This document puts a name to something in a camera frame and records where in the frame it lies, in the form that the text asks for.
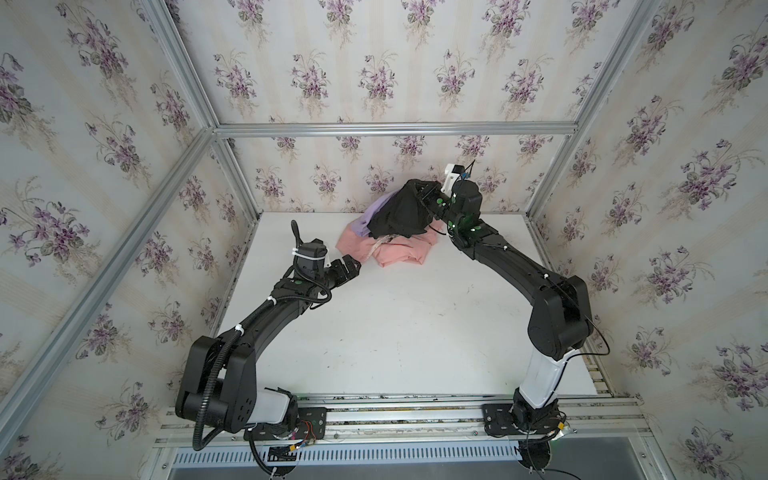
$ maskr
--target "wall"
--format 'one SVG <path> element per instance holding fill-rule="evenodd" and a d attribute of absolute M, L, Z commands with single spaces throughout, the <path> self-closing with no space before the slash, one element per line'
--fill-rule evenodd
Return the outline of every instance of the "wall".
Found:
<path fill-rule="evenodd" d="M 0 478 L 137 478 L 247 225 L 205 157 L 26 425 Z"/>
<path fill-rule="evenodd" d="M 197 133 L 140 2 L 0 2 L 0 396 Z M 133 478 L 247 229 L 206 157 L 0 478 Z"/>
<path fill-rule="evenodd" d="M 0 4 L 0 397 L 197 133 L 128 2 Z"/>
<path fill-rule="evenodd" d="M 171 3 L 223 123 L 571 120 L 634 7 L 626 0 L 558 8 L 519 0 Z M 440 178 L 449 162 L 476 161 L 475 179 L 486 182 L 483 209 L 517 211 L 561 140 L 263 138 L 237 146 L 266 210 L 357 211 L 409 178 Z"/>
<path fill-rule="evenodd" d="M 765 2 L 663 2 L 537 225 L 680 479 L 764 478 Z"/>
<path fill-rule="evenodd" d="M 238 139 L 234 153 L 268 211 L 361 212 L 411 178 L 475 162 L 483 211 L 525 210 L 563 135 Z"/>

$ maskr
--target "floor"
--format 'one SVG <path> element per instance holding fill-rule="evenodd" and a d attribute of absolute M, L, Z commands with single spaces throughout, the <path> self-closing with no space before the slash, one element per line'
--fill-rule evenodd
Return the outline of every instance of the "floor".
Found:
<path fill-rule="evenodd" d="M 266 298 L 292 258 L 290 221 L 305 241 L 333 247 L 357 214 L 265 213 L 221 331 Z M 541 262 L 521 215 L 484 215 L 507 241 Z M 294 393 L 512 394 L 533 349 L 531 306 L 488 267 L 458 252 L 447 237 L 424 265 L 363 264 L 358 278 L 323 307 L 292 321 L 257 362 L 260 386 Z M 568 365 L 561 396 L 594 395 L 581 357 Z"/>

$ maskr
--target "purple flower pattern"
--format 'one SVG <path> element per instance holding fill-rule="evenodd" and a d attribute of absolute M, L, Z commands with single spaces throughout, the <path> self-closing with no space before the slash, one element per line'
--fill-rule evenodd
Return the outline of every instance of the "purple flower pattern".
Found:
<path fill-rule="evenodd" d="M 573 275 L 574 272 L 576 271 L 576 266 L 574 265 L 574 259 L 567 258 L 565 259 L 564 262 L 558 263 L 558 265 L 554 268 L 554 271 L 568 278 L 569 276 Z"/>
<path fill-rule="evenodd" d="M 157 345 L 170 341 L 180 346 L 184 340 L 192 340 L 189 326 L 181 319 L 180 308 L 180 303 L 169 301 L 162 310 L 152 312 L 153 318 L 147 326 L 155 333 Z"/>
<path fill-rule="evenodd" d="M 480 49 L 491 60 L 499 61 L 507 48 L 512 47 L 509 38 L 520 35 L 523 21 L 531 16 L 528 11 L 531 0 L 488 0 L 488 9 L 482 19 L 491 22 L 491 30 L 482 37 Z"/>
<path fill-rule="evenodd" d="M 584 0 L 571 4 L 571 13 L 575 16 L 571 22 L 571 27 L 565 29 L 565 32 L 568 34 L 565 44 L 573 44 L 572 54 L 586 47 L 587 43 L 592 41 L 591 34 L 593 31 L 597 31 L 595 28 L 600 19 L 604 17 L 609 9 L 618 7 L 620 1 Z"/>
<path fill-rule="evenodd" d="M 536 226 L 536 232 L 541 237 L 541 239 L 545 242 L 549 241 L 551 229 L 549 228 L 549 219 L 547 218 L 547 214 L 542 214 L 539 218 L 535 219 L 534 225 Z"/>
<path fill-rule="evenodd" d="M 485 149 L 491 144 L 491 138 L 488 135 L 462 135 L 456 142 L 456 148 L 462 152 L 456 160 L 468 166 L 471 162 L 485 155 Z"/>
<path fill-rule="evenodd" d="M 17 134 L 22 145 L 29 150 L 37 134 L 50 151 L 54 151 L 56 133 L 51 130 L 53 120 L 38 116 L 42 107 L 35 107 L 25 97 L 24 87 L 18 83 L 15 71 L 24 71 L 24 67 L 16 58 L 4 53 L 0 61 L 0 122 L 7 124 L 5 133 Z"/>
<path fill-rule="evenodd" d="M 681 458 L 678 460 L 675 456 L 673 460 L 680 465 L 683 472 L 689 475 L 709 475 L 717 480 L 728 478 L 747 480 L 739 465 L 743 452 L 735 446 L 728 445 L 733 443 L 733 432 L 723 429 L 710 431 L 704 428 L 701 422 L 697 423 L 699 425 L 691 429 L 689 439 L 683 441 L 678 438 L 677 440 L 677 450 Z"/>
<path fill-rule="evenodd" d="M 94 123 L 85 124 L 88 134 L 98 143 L 96 158 L 108 165 L 119 167 L 124 178 L 135 187 L 139 181 L 149 189 L 152 174 L 147 164 L 136 153 L 134 137 L 136 132 L 130 125 L 115 120 L 108 123 L 105 119 L 94 117 Z"/>
<path fill-rule="evenodd" d="M 535 158 L 541 147 L 544 144 L 550 144 L 554 140 L 552 135 L 522 135 L 518 140 L 520 144 L 520 154 L 518 154 L 518 161 L 521 161 L 520 165 L 528 165 Z"/>
<path fill-rule="evenodd" d="M 243 254 L 243 247 L 241 245 L 232 245 L 229 250 L 224 254 L 224 258 L 230 264 L 230 268 L 234 269 L 237 266 L 237 262 L 240 261 L 240 256 Z"/>
<path fill-rule="evenodd" d="M 356 198 L 344 200 L 344 207 L 341 209 L 346 214 L 361 214 L 366 211 L 366 205 L 357 201 Z"/>
<path fill-rule="evenodd" d="M 195 270 L 203 270 L 208 276 L 216 278 L 219 276 L 219 263 L 214 258 L 214 253 L 210 251 L 210 238 L 203 237 L 199 241 L 192 240 L 192 247 L 187 248 L 187 252 L 192 257 L 192 267 Z"/>
<path fill-rule="evenodd" d="M 118 50 L 120 39 L 112 34 L 109 27 L 95 17 L 93 12 L 82 5 L 71 7 L 67 2 L 56 5 L 59 15 L 65 18 L 70 28 L 68 39 L 77 47 L 80 63 L 84 67 L 98 66 L 101 72 L 101 86 L 117 104 L 118 98 L 129 108 L 137 103 L 133 84 L 125 72 L 128 60 Z"/>
<path fill-rule="evenodd" d="M 599 293 L 610 290 L 612 293 L 619 291 L 619 283 L 623 283 L 616 270 L 619 268 L 619 260 L 614 258 L 613 254 L 605 258 L 597 258 L 592 267 L 592 273 L 589 276 L 589 290 L 593 293 Z"/>
<path fill-rule="evenodd" d="M 314 213 L 315 208 L 312 204 L 303 202 L 300 198 L 288 200 L 288 211 L 296 212 L 298 214 Z"/>
<path fill-rule="evenodd" d="M 58 458 L 53 462 L 46 458 L 42 462 L 33 462 L 32 456 L 19 450 L 29 440 L 27 435 L 19 435 L 15 442 L 16 450 L 10 452 L 3 462 L 3 480 L 57 480 L 63 469 Z"/>
<path fill-rule="evenodd" d="M 675 101 L 664 103 L 660 96 L 654 95 L 649 105 L 637 110 L 637 115 L 627 122 L 630 133 L 619 140 L 614 147 L 614 152 L 617 152 L 614 165 L 619 167 L 626 167 L 628 164 L 636 165 L 635 155 L 640 153 L 645 156 L 650 147 L 661 140 L 661 135 L 667 130 L 667 119 L 670 113 L 682 110 L 683 108 L 676 105 Z"/>
<path fill-rule="evenodd" d="M 286 123 L 279 115 L 277 118 L 270 116 L 271 124 L 284 124 Z M 272 137 L 275 141 L 276 149 L 280 152 L 280 156 L 288 158 L 288 163 L 292 163 L 299 157 L 299 153 L 296 149 L 296 138 L 293 137 Z"/>
<path fill-rule="evenodd" d="M 8 394 L 16 379 L 24 372 L 24 363 L 14 358 L 21 347 L 21 342 L 18 342 L 10 349 L 0 353 L 0 373 L 2 374 L 0 376 L 0 399 Z"/>
<path fill-rule="evenodd" d="M 205 201 L 206 193 L 203 190 L 203 183 L 200 182 L 197 175 L 187 178 L 187 182 L 184 184 L 184 188 L 179 191 L 178 196 L 184 210 L 192 209 L 197 222 L 208 223 L 210 217 L 208 205 L 210 202 Z"/>
<path fill-rule="evenodd" d="M 643 43 L 637 58 L 637 62 L 643 62 L 638 72 L 658 65 L 658 56 L 667 43 L 672 41 L 675 34 L 688 31 L 694 24 L 694 10 L 696 0 L 667 0 L 659 7 L 659 12 L 650 24 L 653 31 Z"/>
<path fill-rule="evenodd" d="M 735 37 L 738 42 L 730 49 L 729 60 L 732 66 L 723 70 L 720 78 L 713 78 L 712 89 L 704 95 L 711 98 L 715 105 L 704 114 L 722 114 L 727 107 L 736 106 L 736 94 L 746 97 L 745 89 L 768 68 L 768 15 L 749 34 Z"/>
<path fill-rule="evenodd" d="M 401 0 L 402 7 L 408 12 L 408 23 L 406 23 L 406 38 L 411 41 L 415 39 L 418 49 L 432 36 L 430 29 L 433 28 L 429 21 L 432 14 L 435 13 L 435 7 L 438 0 Z"/>
<path fill-rule="evenodd" d="M 462 101 L 462 87 L 475 77 L 475 69 L 472 68 L 475 59 L 463 58 L 458 49 L 455 53 L 446 50 L 442 58 L 442 65 L 435 69 L 435 76 L 440 84 L 440 105 L 446 105 L 445 111 L 448 112 L 458 107 Z"/>
<path fill-rule="evenodd" d="M 94 424 L 99 430 L 107 431 L 107 445 L 125 437 L 126 432 L 133 433 L 134 437 L 147 434 L 149 421 L 157 417 L 158 408 L 144 398 L 143 387 L 141 382 L 131 386 L 123 384 L 120 396 L 102 408 L 109 418 L 103 415 Z"/>
<path fill-rule="evenodd" d="M 115 356 L 120 349 L 131 353 L 131 338 L 127 332 L 121 332 L 114 324 L 107 311 L 112 308 L 110 303 L 104 306 L 104 311 L 96 317 L 96 323 L 85 333 L 85 338 L 80 341 L 78 352 L 74 357 L 78 360 L 87 359 L 93 353 L 100 356 L 99 363 L 111 360 L 117 363 Z"/>
<path fill-rule="evenodd" d="M 268 167 L 256 169 L 256 177 L 253 179 L 256 184 L 256 190 L 261 190 L 264 198 L 274 210 L 283 202 L 285 192 L 283 191 L 283 181 L 278 177 L 280 167 Z"/>
<path fill-rule="evenodd" d="M 352 6 L 355 4 L 355 0 L 317 0 L 326 10 L 326 18 L 328 23 L 328 36 L 331 40 L 334 38 L 339 40 L 339 48 L 343 48 L 344 45 L 352 41 L 352 27 L 354 24 L 352 19 Z"/>
<path fill-rule="evenodd" d="M 154 107 L 163 119 L 163 125 L 173 125 L 174 137 L 179 145 L 186 147 L 192 143 L 192 128 L 189 125 L 190 115 L 185 108 L 185 101 L 167 81 L 170 72 L 164 71 L 160 80 L 150 86 L 154 95 Z"/>
<path fill-rule="evenodd" d="M 517 120 L 521 114 L 528 111 L 528 105 L 536 101 L 536 94 L 544 90 L 544 75 L 541 66 L 546 65 L 552 57 L 542 55 L 535 61 L 521 58 L 518 61 L 518 70 L 513 71 L 507 77 L 507 83 L 502 88 L 509 93 L 499 109 L 507 121 Z"/>
<path fill-rule="evenodd" d="M 225 220 L 230 227 L 237 230 L 240 227 L 240 219 L 234 204 L 235 197 L 230 193 L 219 194 L 216 206 L 219 207 L 219 218 Z"/>
<path fill-rule="evenodd" d="M 410 170 L 419 162 L 419 157 L 424 153 L 424 146 L 427 145 L 424 135 L 408 135 L 405 137 L 395 137 L 392 146 L 400 149 L 395 157 L 395 163 L 403 171 Z"/>
<path fill-rule="evenodd" d="M 30 177 L 20 189 L 15 185 L 15 205 L 0 208 L 0 226 L 17 233 L 8 235 L 14 253 L 23 252 L 30 267 L 50 257 L 56 263 L 56 274 L 68 283 L 77 283 L 78 276 L 86 278 L 96 274 L 101 255 L 96 253 L 100 242 L 86 243 L 91 232 L 77 223 L 78 210 L 67 208 L 61 202 L 45 201 L 32 196 L 40 188 L 37 177 Z"/>
<path fill-rule="evenodd" d="M 499 171 L 496 166 L 486 167 L 482 171 L 475 183 L 477 183 L 480 193 L 483 194 L 483 200 L 492 197 L 497 188 L 507 183 L 506 175 L 507 172 Z"/>
<path fill-rule="evenodd" d="M 578 187 L 581 182 L 581 178 L 590 173 L 594 173 L 598 167 L 598 161 L 600 157 L 596 155 L 595 150 L 598 146 L 588 138 L 587 141 L 581 145 L 574 154 L 574 163 L 571 165 L 571 169 L 568 171 L 568 186 L 570 188 Z"/>
<path fill-rule="evenodd" d="M 690 252 L 680 246 L 674 253 L 662 250 L 658 257 L 648 261 L 654 268 L 653 273 L 643 273 L 635 277 L 637 289 L 632 293 L 639 296 L 642 303 L 657 306 L 659 299 L 665 304 L 672 303 L 676 298 L 685 301 L 686 295 L 694 288 L 697 274 L 714 279 L 708 270 L 708 264 L 690 260 Z"/>
<path fill-rule="evenodd" d="M 315 173 L 310 180 L 317 186 L 317 192 L 325 201 L 332 202 L 336 199 L 336 185 L 341 182 L 338 170 L 325 164 L 315 165 Z"/>
<path fill-rule="evenodd" d="M 598 78 L 598 74 L 600 73 L 602 66 L 603 62 L 599 61 L 592 65 L 592 69 L 588 74 L 586 74 L 584 77 L 579 77 L 578 85 L 576 85 L 576 88 L 574 88 L 574 90 L 571 92 L 572 94 L 576 95 L 577 100 L 568 105 L 568 117 L 575 118 L 579 110 L 581 110 L 581 105 L 584 103 L 584 100 L 587 98 L 587 95 L 592 89 L 594 81 Z"/>
<path fill-rule="evenodd" d="M 389 108 L 387 101 L 395 97 L 397 81 L 389 61 L 396 56 L 396 53 L 385 51 L 377 61 L 373 55 L 366 55 L 366 65 L 360 72 L 358 86 L 368 91 L 362 98 L 362 109 L 370 110 L 372 120 L 380 118 Z"/>
<path fill-rule="evenodd" d="M 220 53 L 214 54 L 216 67 L 216 85 L 229 90 L 227 100 L 230 107 L 237 108 L 244 118 L 258 105 L 255 104 L 256 90 L 253 88 L 256 82 L 250 77 L 250 72 L 245 69 L 240 59 L 245 55 L 244 51 L 230 52 L 229 58 Z"/>
<path fill-rule="evenodd" d="M 667 352 L 667 339 L 664 337 L 664 328 L 657 327 L 648 332 L 640 327 L 635 335 L 635 343 L 627 344 L 624 362 L 630 372 L 643 371 L 644 369 L 659 370 L 662 376 L 672 373 L 671 366 L 674 360 Z"/>
<path fill-rule="evenodd" d="M 330 82 L 326 78 L 326 72 L 317 61 L 324 55 L 321 51 L 312 50 L 307 58 L 299 54 L 293 56 L 293 62 L 296 65 L 291 70 L 293 79 L 290 84 L 301 90 L 299 108 L 306 108 L 310 118 L 314 118 L 315 113 L 322 114 L 323 109 L 328 106 L 323 103 L 323 99 L 328 98 L 326 87 Z"/>
<path fill-rule="evenodd" d="M 728 200 L 728 193 L 736 186 L 736 172 L 742 161 L 753 167 L 765 160 L 757 157 L 756 150 L 732 152 L 733 144 L 721 139 L 711 151 L 694 151 L 694 160 L 680 167 L 685 181 L 671 185 L 662 194 L 667 201 L 659 213 L 666 213 L 671 220 L 690 215 L 693 207 L 705 211 L 714 200 Z"/>
<path fill-rule="evenodd" d="M 560 246 L 565 248 L 573 240 L 583 240 L 586 230 L 588 230 L 588 227 L 584 224 L 584 212 L 581 210 L 581 207 L 576 207 L 574 211 L 567 212 L 565 215 L 565 225 L 559 234 Z"/>
<path fill-rule="evenodd" d="M 730 346 L 716 346 L 722 365 L 714 365 L 706 359 L 691 366 L 702 371 L 693 385 L 703 389 L 703 396 L 711 402 L 719 402 L 725 410 L 735 404 L 741 412 L 755 407 L 768 407 L 768 344 L 753 349 L 744 344 L 731 342 Z"/>
<path fill-rule="evenodd" d="M 246 36 L 253 33 L 261 48 L 269 36 L 263 17 L 264 0 L 227 0 L 227 3 L 237 9 L 237 17 L 240 19 L 240 26 L 245 29 Z"/>
<path fill-rule="evenodd" d="M 343 123 L 349 123 L 351 120 L 339 117 L 339 120 L 336 121 L 337 124 L 343 124 Z M 352 136 L 346 136 L 346 137 L 336 137 L 336 139 L 340 143 L 341 147 L 341 153 L 344 156 L 344 158 L 349 158 L 350 162 L 354 162 L 359 157 L 358 149 L 360 148 L 360 137 L 352 137 Z"/>
<path fill-rule="evenodd" d="M 200 309 L 200 316 L 203 317 L 205 326 L 208 328 L 214 326 L 216 322 L 216 315 L 219 313 L 219 307 L 221 306 L 221 298 L 218 296 L 212 296 L 210 290 L 205 296 L 205 305 Z"/>
<path fill-rule="evenodd" d="M 635 182 L 627 185 L 624 191 L 616 190 L 611 201 L 611 209 L 605 213 L 603 219 L 603 225 L 605 225 L 603 235 L 615 237 L 623 225 L 630 222 L 635 225 L 640 223 L 643 220 L 641 212 L 648 208 L 640 202 L 642 197 L 642 188 L 637 187 Z"/>
<path fill-rule="evenodd" d="M 395 181 L 392 172 L 385 170 L 379 165 L 376 165 L 375 167 L 373 165 L 369 166 L 368 173 L 362 179 L 366 182 L 371 195 L 374 197 L 379 197 L 381 194 L 385 193 L 389 184 Z"/>
<path fill-rule="evenodd" d="M 165 235 L 156 231 L 152 237 L 144 243 L 144 249 L 134 259 L 134 265 L 140 270 L 142 276 L 147 276 L 149 272 L 155 275 L 155 281 L 165 288 L 165 282 L 176 284 L 176 277 L 179 274 L 177 258 L 171 258 L 174 249 L 168 245 Z"/>

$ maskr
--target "black cable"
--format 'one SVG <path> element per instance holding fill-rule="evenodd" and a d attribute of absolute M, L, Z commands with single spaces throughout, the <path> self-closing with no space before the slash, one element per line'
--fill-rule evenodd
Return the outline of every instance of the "black cable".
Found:
<path fill-rule="evenodd" d="M 436 230 L 431 224 L 427 225 L 427 227 L 433 229 L 435 232 L 440 233 L 441 235 L 448 235 L 447 233 L 443 233 L 440 230 Z"/>
<path fill-rule="evenodd" d="M 565 472 L 563 470 L 557 470 L 556 468 L 545 468 L 544 470 L 545 470 L 545 472 L 557 472 L 557 473 L 562 473 L 562 474 L 565 474 L 565 475 L 570 475 L 571 477 L 576 478 L 576 480 L 581 480 L 581 478 L 577 477 L 576 475 L 574 475 L 574 474 L 572 474 L 570 472 Z"/>

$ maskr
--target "metal bar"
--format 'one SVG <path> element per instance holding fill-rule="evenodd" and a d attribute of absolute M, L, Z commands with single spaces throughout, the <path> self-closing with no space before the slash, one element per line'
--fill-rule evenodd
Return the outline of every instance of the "metal bar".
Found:
<path fill-rule="evenodd" d="M 163 179 L 143 212 L 134 220 L 123 240 L 112 250 L 109 260 L 101 264 L 88 288 L 75 300 L 51 336 L 18 378 L 11 391 L 0 403 L 0 452 L 6 452 L 25 423 L 67 365 L 85 330 L 101 312 L 104 302 L 117 288 L 134 257 L 160 222 L 176 198 L 181 185 L 197 166 L 213 129 L 197 133 L 173 170 Z"/>
<path fill-rule="evenodd" d="M 143 0 L 144 9 L 149 15 L 157 40 L 170 63 L 170 67 L 179 81 L 184 96 L 189 99 L 193 114 L 203 127 L 216 127 L 219 121 L 203 84 L 197 76 L 187 49 L 181 41 L 174 20 L 165 6 L 164 0 Z"/>
<path fill-rule="evenodd" d="M 245 212 L 246 217 L 248 217 L 248 223 L 253 223 L 259 220 L 259 210 L 256 198 L 253 196 L 250 187 L 248 187 L 248 183 L 243 175 L 243 170 L 237 163 L 237 159 L 235 158 L 227 139 L 217 137 L 210 147 L 214 150 L 214 153 L 219 159 L 219 165 L 221 165 L 224 176 L 230 184 L 230 188 L 235 192 L 240 207 L 243 209 L 243 212 Z"/>
<path fill-rule="evenodd" d="M 370 124 L 222 124 L 219 137 L 573 134 L 572 121 L 474 121 Z"/>
<path fill-rule="evenodd" d="M 552 162 L 549 171 L 536 190 L 531 207 L 528 209 L 528 215 L 531 218 L 538 217 L 547 203 L 547 199 L 554 192 L 554 188 L 571 156 L 576 151 L 576 147 L 581 143 L 581 139 L 598 116 L 608 94 L 611 93 L 611 89 L 624 70 L 624 66 L 629 62 L 630 56 L 641 39 L 643 30 L 650 23 L 660 2 L 661 0 L 638 0 L 635 4 L 627 23 L 624 24 L 624 28 L 619 34 L 619 38 L 608 54 L 607 60 L 603 63 L 603 69 L 576 116 L 578 126 L 574 135 L 565 141 L 563 148 L 558 152 L 558 156 Z"/>

